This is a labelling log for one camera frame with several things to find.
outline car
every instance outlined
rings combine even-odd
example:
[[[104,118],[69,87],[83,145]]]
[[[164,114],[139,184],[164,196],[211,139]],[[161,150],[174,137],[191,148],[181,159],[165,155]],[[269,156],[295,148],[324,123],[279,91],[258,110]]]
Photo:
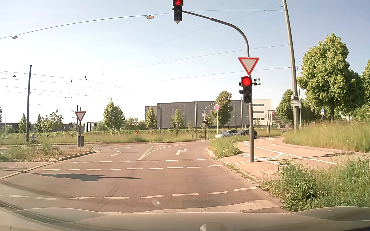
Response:
[[[248,135],[249,136],[249,129],[242,129],[240,130],[239,132],[233,134],[234,136],[246,136]],[[258,137],[258,134],[257,132],[254,130],[254,139],[256,139]]]

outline utility pole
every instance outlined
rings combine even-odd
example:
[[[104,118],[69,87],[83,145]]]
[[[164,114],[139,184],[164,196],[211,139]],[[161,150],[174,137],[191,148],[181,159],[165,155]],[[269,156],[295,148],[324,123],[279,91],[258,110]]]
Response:
[[[294,44],[292,42],[291,24],[289,22],[288,7],[286,6],[286,0],[282,0],[286,19],[286,28],[288,30],[288,40],[289,40],[289,53],[291,54],[291,74],[292,74],[292,92],[294,95],[293,100],[298,100],[298,85],[296,83],[296,65],[295,65],[295,55],[294,55]],[[299,107],[294,106],[294,131],[298,130],[298,113]]]
[[[31,87],[31,69],[32,65],[30,65],[30,75],[28,77],[28,99],[27,99],[27,143],[30,142],[30,87]]]

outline red light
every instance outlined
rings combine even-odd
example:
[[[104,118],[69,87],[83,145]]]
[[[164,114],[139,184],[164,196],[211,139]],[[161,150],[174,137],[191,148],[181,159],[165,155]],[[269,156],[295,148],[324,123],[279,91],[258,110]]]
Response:
[[[242,85],[244,86],[250,86],[252,84],[251,80],[249,79],[248,76],[245,76],[243,79],[242,79]]]

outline building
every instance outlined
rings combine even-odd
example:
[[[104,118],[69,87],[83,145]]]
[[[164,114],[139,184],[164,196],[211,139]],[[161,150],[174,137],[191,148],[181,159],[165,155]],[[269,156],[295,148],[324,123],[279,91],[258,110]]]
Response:
[[[176,109],[179,109],[179,111],[183,113],[185,119],[185,126],[188,126],[188,124],[190,123],[192,127],[195,127],[196,119],[198,127],[201,127],[201,121],[203,120],[202,114],[204,112],[204,109],[213,103],[215,103],[215,101],[160,103],[152,107],[154,108],[155,114],[157,115],[158,128],[161,128],[161,123],[162,128],[164,129],[172,128],[171,116],[174,115]],[[262,126],[266,126],[266,117],[268,110],[272,109],[270,99],[254,99],[252,104],[253,104],[252,109],[253,117],[258,119],[261,122]],[[206,108],[205,112],[208,115],[210,115],[211,110],[214,110],[214,105],[215,104]],[[240,127],[242,125],[241,120],[243,118],[243,126],[249,127],[248,104],[241,102],[241,100],[231,100],[230,105],[233,106],[234,108],[231,112],[229,126]],[[145,106],[145,118],[146,114],[148,113],[149,107],[150,106]]]

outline traffic light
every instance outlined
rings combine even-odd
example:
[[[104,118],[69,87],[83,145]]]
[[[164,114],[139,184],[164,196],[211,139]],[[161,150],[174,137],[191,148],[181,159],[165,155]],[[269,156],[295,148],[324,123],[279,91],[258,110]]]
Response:
[[[182,21],[183,0],[173,0],[173,20],[178,24]]]
[[[242,90],[239,90],[240,94],[243,94],[243,102],[248,104],[252,102],[252,79],[249,76],[240,78],[239,86]]]

